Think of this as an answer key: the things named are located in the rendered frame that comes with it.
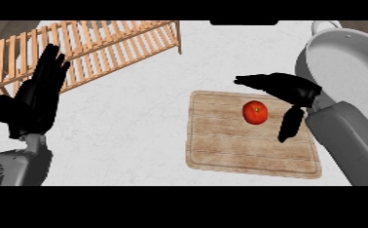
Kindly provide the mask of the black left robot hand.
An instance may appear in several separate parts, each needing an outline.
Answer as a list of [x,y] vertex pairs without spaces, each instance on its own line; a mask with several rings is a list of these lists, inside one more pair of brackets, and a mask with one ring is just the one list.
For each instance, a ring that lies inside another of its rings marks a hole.
[[49,44],[16,96],[0,95],[0,122],[9,126],[9,138],[19,139],[29,133],[46,134],[53,127],[69,66],[59,47]]

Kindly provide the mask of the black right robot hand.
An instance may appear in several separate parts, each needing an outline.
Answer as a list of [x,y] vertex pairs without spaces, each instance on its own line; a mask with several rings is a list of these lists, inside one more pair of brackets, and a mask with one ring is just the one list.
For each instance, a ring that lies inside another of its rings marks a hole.
[[269,75],[256,74],[235,77],[235,83],[244,85],[291,104],[291,108],[284,115],[278,140],[285,142],[298,132],[303,119],[303,107],[310,108],[316,96],[322,92],[322,87],[307,79],[275,72]]

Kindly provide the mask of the red tomato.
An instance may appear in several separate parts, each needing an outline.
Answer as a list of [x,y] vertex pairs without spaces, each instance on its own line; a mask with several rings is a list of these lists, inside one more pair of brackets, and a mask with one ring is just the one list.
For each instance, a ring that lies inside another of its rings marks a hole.
[[251,100],[242,106],[242,118],[245,122],[251,125],[261,125],[267,120],[267,107],[257,101]]

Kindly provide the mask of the wooden cutting board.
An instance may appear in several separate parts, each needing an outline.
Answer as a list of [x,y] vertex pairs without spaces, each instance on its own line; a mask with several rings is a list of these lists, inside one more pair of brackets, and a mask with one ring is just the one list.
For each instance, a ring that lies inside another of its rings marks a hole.
[[[242,106],[260,101],[267,120],[251,125]],[[191,168],[315,179],[322,175],[310,131],[278,141],[290,104],[269,95],[195,91],[189,96],[185,160]]]

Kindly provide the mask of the wooden slatted dish rack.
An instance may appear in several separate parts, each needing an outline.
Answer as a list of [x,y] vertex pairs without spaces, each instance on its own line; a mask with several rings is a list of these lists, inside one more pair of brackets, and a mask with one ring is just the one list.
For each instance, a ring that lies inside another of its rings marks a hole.
[[0,95],[15,95],[49,44],[71,63],[66,92],[182,46],[176,20],[62,20],[0,39]]

